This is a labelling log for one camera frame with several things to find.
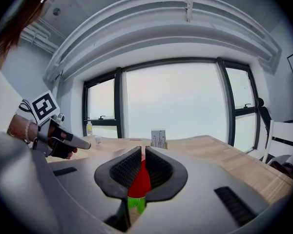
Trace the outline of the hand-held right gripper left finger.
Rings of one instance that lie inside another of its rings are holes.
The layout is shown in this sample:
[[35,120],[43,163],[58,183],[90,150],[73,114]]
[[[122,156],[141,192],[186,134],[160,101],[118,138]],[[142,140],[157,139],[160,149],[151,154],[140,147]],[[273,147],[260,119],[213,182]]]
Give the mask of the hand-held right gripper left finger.
[[48,162],[0,134],[0,222],[8,234],[120,234],[141,148]]

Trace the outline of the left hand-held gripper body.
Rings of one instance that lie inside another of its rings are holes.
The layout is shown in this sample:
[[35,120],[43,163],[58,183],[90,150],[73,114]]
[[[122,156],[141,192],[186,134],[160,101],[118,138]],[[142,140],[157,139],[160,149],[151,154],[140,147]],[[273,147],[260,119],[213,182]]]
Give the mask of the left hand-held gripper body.
[[63,115],[51,91],[47,91],[30,102],[34,117],[37,120],[37,133],[33,140],[32,149],[40,151],[45,157],[50,156],[51,148],[48,146],[48,130],[51,126],[70,134],[62,127]]

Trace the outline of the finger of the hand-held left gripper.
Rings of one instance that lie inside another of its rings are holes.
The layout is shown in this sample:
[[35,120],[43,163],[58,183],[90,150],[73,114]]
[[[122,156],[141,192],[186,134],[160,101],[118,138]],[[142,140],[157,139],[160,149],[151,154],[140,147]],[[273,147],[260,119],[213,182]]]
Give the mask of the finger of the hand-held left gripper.
[[79,149],[90,149],[91,147],[91,143],[89,141],[86,141],[74,134],[67,134],[63,143]]

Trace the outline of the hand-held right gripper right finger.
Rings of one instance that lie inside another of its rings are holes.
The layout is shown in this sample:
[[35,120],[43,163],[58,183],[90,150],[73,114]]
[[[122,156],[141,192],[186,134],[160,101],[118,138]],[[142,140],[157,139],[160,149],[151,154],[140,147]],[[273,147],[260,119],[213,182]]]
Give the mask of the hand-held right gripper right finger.
[[219,165],[146,147],[151,191],[133,234],[249,233],[268,203]]

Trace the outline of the person's left hand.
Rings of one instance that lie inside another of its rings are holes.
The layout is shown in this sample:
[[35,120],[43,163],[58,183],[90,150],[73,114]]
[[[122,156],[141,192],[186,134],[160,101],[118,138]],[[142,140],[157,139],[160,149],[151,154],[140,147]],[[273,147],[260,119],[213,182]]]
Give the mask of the person's left hand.
[[73,148],[63,143],[66,140],[67,133],[61,129],[51,126],[48,130],[48,146],[51,148],[50,156],[62,159],[71,159],[73,154],[77,153],[77,148]]

